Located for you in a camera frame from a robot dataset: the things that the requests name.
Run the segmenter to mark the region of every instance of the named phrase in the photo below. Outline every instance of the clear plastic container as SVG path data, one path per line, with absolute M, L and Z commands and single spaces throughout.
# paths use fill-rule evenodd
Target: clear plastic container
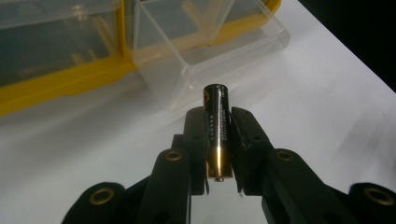
M 134 17 L 134 63 L 171 111 L 196 103 L 208 84 L 232 89 L 245 67 L 290 39 L 260 0 L 142 1 Z
M 119 0 L 0 1 L 0 87 L 109 57 Z

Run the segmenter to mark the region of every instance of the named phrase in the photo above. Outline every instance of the white table surface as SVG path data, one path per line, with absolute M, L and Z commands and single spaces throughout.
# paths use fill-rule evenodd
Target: white table surface
M 299 153 L 328 185 L 396 191 L 396 95 L 297 0 L 276 17 L 290 44 L 247 70 L 230 105 L 253 112 L 275 147 Z M 129 187 L 182 133 L 143 80 L 123 80 L 0 118 L 0 223 L 61 223 L 79 195 L 112 181 Z M 265 223 L 258 197 L 234 180 L 193 197 L 191 223 Z

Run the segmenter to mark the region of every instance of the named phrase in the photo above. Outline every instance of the black battery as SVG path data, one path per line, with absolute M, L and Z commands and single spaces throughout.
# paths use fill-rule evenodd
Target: black battery
M 206 132 L 209 139 L 206 175 L 222 182 L 233 177 L 230 160 L 229 134 L 230 110 L 228 89 L 224 85 L 211 84 L 204 88 Z

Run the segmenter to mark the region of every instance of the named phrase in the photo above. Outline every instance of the battery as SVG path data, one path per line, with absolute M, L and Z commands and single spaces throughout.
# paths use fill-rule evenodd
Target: battery
M 230 110 L 228 89 L 211 84 L 204 88 L 205 126 L 209 139 L 206 176 L 222 182 L 233 177 L 229 147 Z

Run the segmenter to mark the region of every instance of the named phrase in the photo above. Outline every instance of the plastic storage box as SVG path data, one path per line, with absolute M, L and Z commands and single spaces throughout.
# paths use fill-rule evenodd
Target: plastic storage box
M 231 89 L 234 69 L 289 40 L 280 0 L 262 1 L 0 0 L 0 116 L 119 80 L 133 56 L 166 108 Z
M 159 102 L 177 111 L 201 99 L 208 84 L 236 86 L 244 67 L 289 39 L 260 0 L 142 1 L 132 54 Z

